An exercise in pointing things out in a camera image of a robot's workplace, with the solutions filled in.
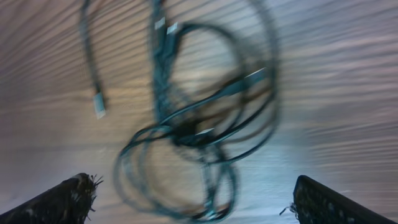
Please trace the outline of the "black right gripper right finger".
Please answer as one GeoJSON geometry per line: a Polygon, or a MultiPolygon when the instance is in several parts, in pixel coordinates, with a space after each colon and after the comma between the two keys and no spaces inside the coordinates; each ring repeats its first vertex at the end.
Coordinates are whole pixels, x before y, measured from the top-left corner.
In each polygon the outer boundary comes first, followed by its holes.
{"type": "Polygon", "coordinates": [[[300,175],[285,207],[300,224],[397,224],[316,180],[300,175]]]}

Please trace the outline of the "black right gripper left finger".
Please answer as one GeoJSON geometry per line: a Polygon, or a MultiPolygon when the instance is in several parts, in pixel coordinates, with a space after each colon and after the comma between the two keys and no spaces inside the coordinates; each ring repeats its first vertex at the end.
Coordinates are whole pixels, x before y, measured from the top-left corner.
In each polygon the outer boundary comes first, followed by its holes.
{"type": "Polygon", "coordinates": [[[1,224],[84,224],[101,177],[79,173],[1,214],[1,224]]]}

